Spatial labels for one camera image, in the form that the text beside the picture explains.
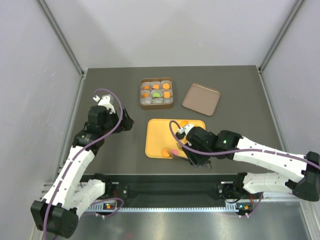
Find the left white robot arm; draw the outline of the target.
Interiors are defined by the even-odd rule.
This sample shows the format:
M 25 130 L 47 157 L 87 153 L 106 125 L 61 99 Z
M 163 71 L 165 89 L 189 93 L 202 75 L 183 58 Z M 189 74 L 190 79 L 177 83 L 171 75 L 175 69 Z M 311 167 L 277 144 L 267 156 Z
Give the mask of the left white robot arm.
M 96 157 L 105 138 L 111 134 L 132 129 L 134 121 L 125 107 L 120 106 L 117 113 L 113 101 L 119 98 L 113 92 L 99 97 L 94 95 L 96 105 L 88 112 L 87 122 L 75 135 L 69 155 L 51 188 L 41 200 L 35 200 L 30 208 L 35 226 L 43 232 L 63 238 L 70 238 L 75 232 L 79 219 L 92 205 L 99 204 L 100 198 L 113 201 L 111 209 L 117 211 L 115 186 L 107 177 L 96 174 L 78 190 L 83 174 Z

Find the orange cookie bottom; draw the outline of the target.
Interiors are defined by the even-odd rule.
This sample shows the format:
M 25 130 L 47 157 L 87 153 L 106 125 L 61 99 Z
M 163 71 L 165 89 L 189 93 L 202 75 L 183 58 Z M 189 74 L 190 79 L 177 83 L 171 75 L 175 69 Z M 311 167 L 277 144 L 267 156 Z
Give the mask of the orange cookie bottom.
M 164 158 L 170 158 L 171 157 L 171 150 L 169 148 L 164 148 L 161 151 L 161 154 Z

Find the black cookie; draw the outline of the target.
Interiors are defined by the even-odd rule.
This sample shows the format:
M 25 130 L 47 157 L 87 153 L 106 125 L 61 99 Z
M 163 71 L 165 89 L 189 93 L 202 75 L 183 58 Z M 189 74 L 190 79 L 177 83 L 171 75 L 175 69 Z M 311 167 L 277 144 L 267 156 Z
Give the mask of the black cookie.
M 182 140 L 182 139 L 185 137 L 185 133 L 179 133 L 179 132 L 177 132 L 177 133 L 175 134 L 175 136 L 177 137 L 178 140 Z

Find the green cookie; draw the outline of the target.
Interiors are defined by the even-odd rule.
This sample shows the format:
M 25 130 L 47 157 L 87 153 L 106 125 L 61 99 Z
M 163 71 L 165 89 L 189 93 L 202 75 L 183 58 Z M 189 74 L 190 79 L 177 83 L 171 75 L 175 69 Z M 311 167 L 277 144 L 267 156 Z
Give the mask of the green cookie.
M 152 97 L 153 97 L 153 98 L 160 98 L 160 97 L 161 97 L 161 94 L 160 94 L 159 92 L 154 92 L 154 93 L 152 94 Z

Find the tan round cookie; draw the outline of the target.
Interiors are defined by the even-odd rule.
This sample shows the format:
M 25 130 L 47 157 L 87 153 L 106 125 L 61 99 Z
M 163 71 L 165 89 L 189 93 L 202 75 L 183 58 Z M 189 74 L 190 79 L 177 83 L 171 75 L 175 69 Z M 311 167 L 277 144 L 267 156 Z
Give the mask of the tan round cookie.
M 164 83 L 163 85 L 162 85 L 162 88 L 163 89 L 170 89 L 171 88 L 171 85 L 169 84 L 169 83 Z
M 171 97 L 171 93 L 170 93 L 169 91 L 165 91 L 165 92 L 163 93 L 163 97 L 164 97 L 164 98 L 170 98 L 170 97 Z

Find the tan flower cookie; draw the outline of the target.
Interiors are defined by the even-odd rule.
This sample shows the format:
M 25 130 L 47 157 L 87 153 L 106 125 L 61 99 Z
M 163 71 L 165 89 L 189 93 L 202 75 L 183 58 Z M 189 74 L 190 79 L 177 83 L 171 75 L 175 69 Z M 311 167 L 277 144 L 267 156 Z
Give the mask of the tan flower cookie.
M 158 89 L 160 89 L 160 86 L 159 86 L 158 84 L 154 84 L 154 85 L 152 86 L 152 88 L 155 89 L 155 90 L 158 90 Z

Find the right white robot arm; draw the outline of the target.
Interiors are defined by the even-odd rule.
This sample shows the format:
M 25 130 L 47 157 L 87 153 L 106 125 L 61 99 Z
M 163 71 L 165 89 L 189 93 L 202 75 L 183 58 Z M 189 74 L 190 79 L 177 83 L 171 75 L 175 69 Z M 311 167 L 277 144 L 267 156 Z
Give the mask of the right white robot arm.
M 320 155 L 293 154 L 258 144 L 239 133 L 218 134 L 187 124 L 174 134 L 185 139 L 182 150 L 195 167 L 210 164 L 210 158 L 229 159 L 267 169 L 268 173 L 238 173 L 233 192 L 239 198 L 262 192 L 289 193 L 302 200 L 320 200 Z

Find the orange flower cookie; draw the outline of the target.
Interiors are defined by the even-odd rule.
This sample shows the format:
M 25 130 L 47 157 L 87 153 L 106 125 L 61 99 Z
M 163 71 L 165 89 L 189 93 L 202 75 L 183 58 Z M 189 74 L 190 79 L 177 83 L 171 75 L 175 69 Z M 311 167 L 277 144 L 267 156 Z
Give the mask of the orange flower cookie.
M 149 96 L 149 94 L 146 92 L 141 95 L 142 98 L 147 98 L 148 96 Z

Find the brown tin lid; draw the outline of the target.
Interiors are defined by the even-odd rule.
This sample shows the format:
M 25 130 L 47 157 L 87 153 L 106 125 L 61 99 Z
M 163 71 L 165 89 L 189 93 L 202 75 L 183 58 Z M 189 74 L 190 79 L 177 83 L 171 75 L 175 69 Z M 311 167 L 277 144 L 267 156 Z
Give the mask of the brown tin lid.
M 212 116 L 220 98 L 221 93 L 218 90 L 194 83 L 188 89 L 182 106 L 197 113 Z

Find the pink cookie bottom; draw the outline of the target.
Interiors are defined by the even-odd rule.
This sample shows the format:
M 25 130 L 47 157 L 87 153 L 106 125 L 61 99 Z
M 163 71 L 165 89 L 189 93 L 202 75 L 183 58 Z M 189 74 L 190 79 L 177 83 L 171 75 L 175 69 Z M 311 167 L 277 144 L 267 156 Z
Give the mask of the pink cookie bottom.
M 174 155 L 178 155 L 179 154 L 179 152 L 176 149 L 172 149 L 171 153 L 174 154 Z

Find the brown cookie tin box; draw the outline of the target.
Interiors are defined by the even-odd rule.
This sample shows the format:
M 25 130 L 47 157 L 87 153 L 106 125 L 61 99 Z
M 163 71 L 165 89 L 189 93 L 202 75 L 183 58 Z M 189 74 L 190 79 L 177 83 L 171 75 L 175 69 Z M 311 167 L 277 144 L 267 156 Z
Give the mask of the brown cookie tin box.
M 139 103 L 143 110 L 165 110 L 174 105 L 170 77 L 143 78 L 139 85 Z

